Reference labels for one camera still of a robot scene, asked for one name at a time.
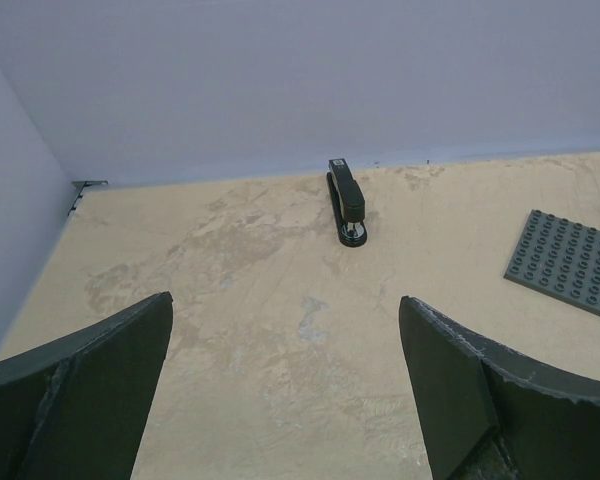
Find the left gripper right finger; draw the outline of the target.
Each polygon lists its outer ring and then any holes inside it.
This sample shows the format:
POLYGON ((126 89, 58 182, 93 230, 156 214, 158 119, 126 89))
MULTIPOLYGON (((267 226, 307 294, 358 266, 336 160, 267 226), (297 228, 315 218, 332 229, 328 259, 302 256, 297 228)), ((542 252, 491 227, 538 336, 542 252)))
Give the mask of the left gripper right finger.
POLYGON ((401 343, 435 479, 600 479, 600 381, 405 296, 401 343))

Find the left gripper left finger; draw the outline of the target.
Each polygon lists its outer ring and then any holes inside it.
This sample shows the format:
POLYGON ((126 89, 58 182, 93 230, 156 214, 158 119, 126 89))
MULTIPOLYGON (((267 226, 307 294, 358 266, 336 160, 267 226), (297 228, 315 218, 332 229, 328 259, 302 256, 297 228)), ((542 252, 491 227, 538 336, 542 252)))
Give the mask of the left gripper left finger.
POLYGON ((0 479, 128 479, 166 358, 161 292, 0 361, 0 479))

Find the black stapler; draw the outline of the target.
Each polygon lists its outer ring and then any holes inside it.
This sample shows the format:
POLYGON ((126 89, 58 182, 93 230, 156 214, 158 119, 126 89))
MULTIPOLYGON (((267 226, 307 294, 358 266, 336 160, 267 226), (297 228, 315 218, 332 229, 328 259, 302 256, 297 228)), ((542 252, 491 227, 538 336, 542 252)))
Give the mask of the black stapler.
POLYGON ((361 247, 367 241, 367 230, 366 205, 360 186, 344 158, 330 160, 328 167, 326 181, 339 241, 350 248, 361 247))

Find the grey lego baseplate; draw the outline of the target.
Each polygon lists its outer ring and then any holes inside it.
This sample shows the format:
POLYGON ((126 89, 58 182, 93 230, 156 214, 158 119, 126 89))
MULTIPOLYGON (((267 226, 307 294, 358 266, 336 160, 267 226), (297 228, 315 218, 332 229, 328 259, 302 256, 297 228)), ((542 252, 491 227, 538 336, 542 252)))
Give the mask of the grey lego baseplate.
POLYGON ((600 230, 533 210, 504 278, 600 316, 600 230))

